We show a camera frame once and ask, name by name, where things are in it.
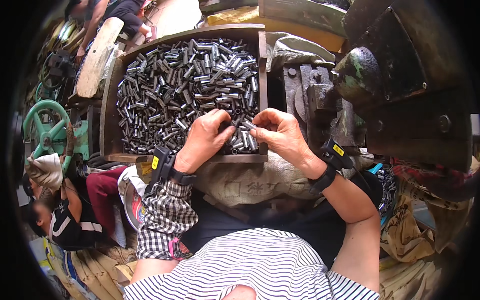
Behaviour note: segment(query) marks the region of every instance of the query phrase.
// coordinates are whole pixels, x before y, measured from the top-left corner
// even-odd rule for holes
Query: foot
[[[156,39],[156,26],[150,26],[150,31],[145,35],[145,43],[150,43]]]

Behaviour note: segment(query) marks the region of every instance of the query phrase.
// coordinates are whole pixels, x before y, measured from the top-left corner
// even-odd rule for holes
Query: yellow label
[[[158,165],[158,157],[154,156],[152,161],[152,169],[156,170],[157,165]]]
[[[333,149],[338,153],[340,154],[340,156],[343,156],[343,154],[345,153],[345,151],[342,150],[342,148],[340,148],[339,146],[337,146],[336,144],[333,145]]]

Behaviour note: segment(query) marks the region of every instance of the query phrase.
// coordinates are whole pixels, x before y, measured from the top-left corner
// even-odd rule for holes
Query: plaid sleeve cover
[[[173,259],[169,242],[181,238],[183,232],[198,221],[190,205],[192,185],[179,185],[172,181],[157,182],[152,191],[143,196],[145,219],[138,228],[137,257],[139,259]],[[173,243],[175,258],[182,257],[180,242]]]

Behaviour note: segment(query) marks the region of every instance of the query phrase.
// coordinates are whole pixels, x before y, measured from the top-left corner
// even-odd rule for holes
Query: white glove
[[[25,165],[28,176],[38,185],[57,191],[63,181],[59,155],[53,153],[37,159],[33,159],[32,155],[27,157],[29,164]]]

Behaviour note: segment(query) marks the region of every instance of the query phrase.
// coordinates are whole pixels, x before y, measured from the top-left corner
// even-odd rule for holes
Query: wooden box
[[[256,53],[252,53],[252,55],[257,58],[259,67],[258,106],[260,111],[266,109],[268,106],[265,70],[267,54],[264,29],[265,26],[263,24],[229,24],[203,27],[158,38],[117,57],[108,71],[103,94],[100,117],[100,154],[109,161],[146,162],[153,160],[152,155],[123,153],[121,127],[118,125],[121,117],[116,110],[115,104],[117,103],[118,84],[123,79],[127,65],[129,65],[139,53],[147,53],[155,49],[158,44],[165,43],[172,45],[179,40],[189,41],[192,38],[226,37],[233,40],[242,38],[245,43],[257,45],[257,51]],[[218,163],[262,163],[266,161],[267,145],[265,143],[260,144],[258,154],[215,155],[209,160],[209,162]]]

